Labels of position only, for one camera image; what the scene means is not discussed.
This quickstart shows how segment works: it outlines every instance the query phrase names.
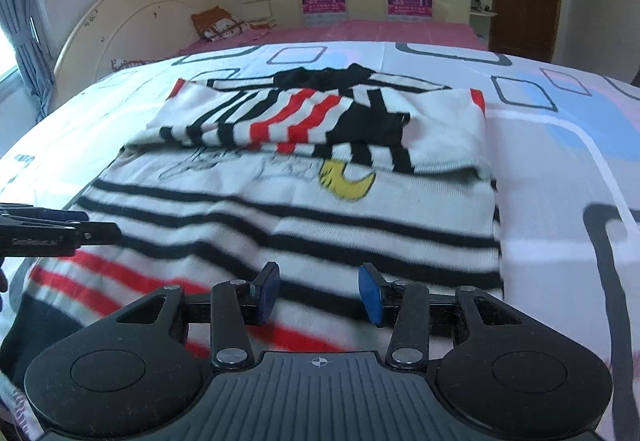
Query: curtain tieback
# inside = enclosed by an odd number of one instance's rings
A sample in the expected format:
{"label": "curtain tieback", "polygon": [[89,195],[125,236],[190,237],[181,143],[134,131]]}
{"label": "curtain tieback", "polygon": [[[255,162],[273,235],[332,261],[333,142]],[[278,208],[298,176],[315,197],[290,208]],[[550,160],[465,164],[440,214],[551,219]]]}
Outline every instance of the curtain tieback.
{"label": "curtain tieback", "polygon": [[14,33],[9,36],[9,42],[14,47],[15,50],[20,46],[24,46],[28,44],[31,40],[33,40],[33,34],[31,33],[31,29],[28,30],[20,30],[17,33]]}

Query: headboard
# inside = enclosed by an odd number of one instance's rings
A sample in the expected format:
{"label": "headboard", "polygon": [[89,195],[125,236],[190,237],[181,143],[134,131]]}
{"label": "headboard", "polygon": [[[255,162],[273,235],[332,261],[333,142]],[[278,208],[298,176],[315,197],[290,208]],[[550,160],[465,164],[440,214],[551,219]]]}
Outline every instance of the headboard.
{"label": "headboard", "polygon": [[55,110],[112,72],[111,60],[157,60],[198,39],[191,15],[222,0],[99,0],[76,24],[54,68]]}

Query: yellow banana graphic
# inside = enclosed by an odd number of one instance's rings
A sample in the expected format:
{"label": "yellow banana graphic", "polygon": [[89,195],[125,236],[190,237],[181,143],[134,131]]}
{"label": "yellow banana graphic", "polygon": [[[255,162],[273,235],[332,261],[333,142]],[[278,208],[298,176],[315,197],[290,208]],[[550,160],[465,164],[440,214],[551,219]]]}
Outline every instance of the yellow banana graphic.
{"label": "yellow banana graphic", "polygon": [[369,193],[376,174],[372,172],[367,177],[357,181],[351,181],[344,177],[344,169],[347,164],[344,161],[324,160],[320,169],[320,184],[329,192],[343,199],[362,199]]}

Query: pink bedding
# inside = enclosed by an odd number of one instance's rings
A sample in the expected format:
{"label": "pink bedding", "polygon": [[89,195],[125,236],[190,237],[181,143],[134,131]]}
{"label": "pink bedding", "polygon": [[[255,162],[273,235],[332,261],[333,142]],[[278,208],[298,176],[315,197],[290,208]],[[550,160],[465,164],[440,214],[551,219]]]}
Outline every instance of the pink bedding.
{"label": "pink bedding", "polygon": [[258,44],[288,44],[291,42],[332,42],[360,40],[370,42],[411,42],[436,46],[465,47],[486,50],[473,30],[466,24],[453,22],[391,22],[376,20],[347,20],[322,28],[291,30],[253,30],[237,37],[217,42],[199,40],[180,50],[180,55],[229,49]]}

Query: black robotic gripper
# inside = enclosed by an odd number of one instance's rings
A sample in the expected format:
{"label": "black robotic gripper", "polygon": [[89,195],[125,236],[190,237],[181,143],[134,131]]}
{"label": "black robotic gripper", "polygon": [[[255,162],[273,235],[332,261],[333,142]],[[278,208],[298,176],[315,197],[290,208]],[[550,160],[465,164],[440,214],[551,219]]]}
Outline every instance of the black robotic gripper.
{"label": "black robotic gripper", "polygon": [[[383,359],[254,358],[245,325],[269,319],[274,262],[210,294],[169,285],[142,297],[31,362],[24,386],[43,441],[598,439],[612,382],[586,348],[474,287],[430,294],[372,264],[358,285],[371,323],[393,328]],[[210,360],[185,349],[190,323],[210,323]],[[429,360],[437,329],[454,348]]]}

